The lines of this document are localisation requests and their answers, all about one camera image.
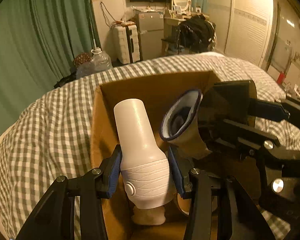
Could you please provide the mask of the brown cardboard box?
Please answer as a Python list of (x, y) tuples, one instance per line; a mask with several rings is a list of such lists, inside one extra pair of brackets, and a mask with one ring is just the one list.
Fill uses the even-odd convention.
[(164, 115), (186, 91), (207, 91), (219, 82), (205, 70), (112, 81), (95, 91), (90, 162), (98, 167), (117, 145), (123, 148), (118, 183), (102, 200), (109, 239), (182, 239), (186, 218), (177, 209), (159, 131)]

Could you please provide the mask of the clear water jug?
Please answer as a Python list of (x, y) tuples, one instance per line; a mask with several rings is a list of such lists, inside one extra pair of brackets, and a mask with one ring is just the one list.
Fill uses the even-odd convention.
[(110, 56), (101, 48), (92, 49), (91, 53), (91, 63), (96, 72), (103, 72), (113, 67)]

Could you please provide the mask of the white wardrobe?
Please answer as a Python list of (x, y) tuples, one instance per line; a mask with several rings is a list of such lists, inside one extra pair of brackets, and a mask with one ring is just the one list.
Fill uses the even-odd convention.
[(261, 66), (273, 26), (273, 0), (231, 0), (225, 54)]

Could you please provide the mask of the small grey refrigerator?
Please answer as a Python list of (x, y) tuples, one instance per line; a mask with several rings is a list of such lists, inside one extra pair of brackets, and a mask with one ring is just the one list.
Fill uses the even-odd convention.
[(139, 12), (134, 17), (138, 29), (142, 61), (161, 56), (164, 38), (164, 15), (162, 12)]

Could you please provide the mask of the black clothes pile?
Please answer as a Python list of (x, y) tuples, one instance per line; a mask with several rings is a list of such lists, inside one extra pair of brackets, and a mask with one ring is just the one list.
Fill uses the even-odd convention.
[(177, 48), (193, 53), (213, 51), (216, 44), (216, 25), (204, 15), (196, 15), (178, 25)]

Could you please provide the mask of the red bottle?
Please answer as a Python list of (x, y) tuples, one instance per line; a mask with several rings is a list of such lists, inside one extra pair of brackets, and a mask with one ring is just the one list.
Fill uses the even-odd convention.
[(281, 72), (280, 74), (279, 74), (279, 77), (277, 78), (277, 84), (278, 85), (281, 85), (281, 84), (283, 84), (283, 81), (285, 80), (285, 77), (286, 77), (286, 75), (285, 75), (285, 73), (284, 72)]

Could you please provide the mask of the white hair dryer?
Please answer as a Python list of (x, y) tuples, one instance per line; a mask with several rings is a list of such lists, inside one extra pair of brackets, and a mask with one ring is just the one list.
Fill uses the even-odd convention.
[(121, 175), (126, 194), (138, 209), (153, 209), (175, 192), (166, 154), (158, 147), (143, 102), (127, 99), (114, 107), (122, 151)]

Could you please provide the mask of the brown patterned bag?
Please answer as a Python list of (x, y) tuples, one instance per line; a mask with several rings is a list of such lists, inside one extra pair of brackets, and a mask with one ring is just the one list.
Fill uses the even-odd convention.
[(91, 61), (91, 56), (89, 53), (81, 53), (74, 58), (73, 64), (76, 68), (78, 68), (80, 65), (90, 61)]

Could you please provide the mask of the black square box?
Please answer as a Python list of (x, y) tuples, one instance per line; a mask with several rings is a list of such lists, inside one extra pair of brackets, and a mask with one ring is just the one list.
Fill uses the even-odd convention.
[(235, 129), (224, 124), (225, 119), (255, 127), (255, 117), (249, 115), (249, 104), (256, 98), (253, 80), (218, 82), (206, 91), (198, 110), (198, 129), (208, 149), (214, 151), (215, 143), (222, 141), (221, 136), (235, 135)]

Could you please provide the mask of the white suitcase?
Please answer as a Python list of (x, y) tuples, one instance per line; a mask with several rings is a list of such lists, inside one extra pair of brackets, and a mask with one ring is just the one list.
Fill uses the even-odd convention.
[(134, 22), (123, 22), (113, 28), (113, 39), (118, 60), (131, 64), (141, 60), (138, 29)]

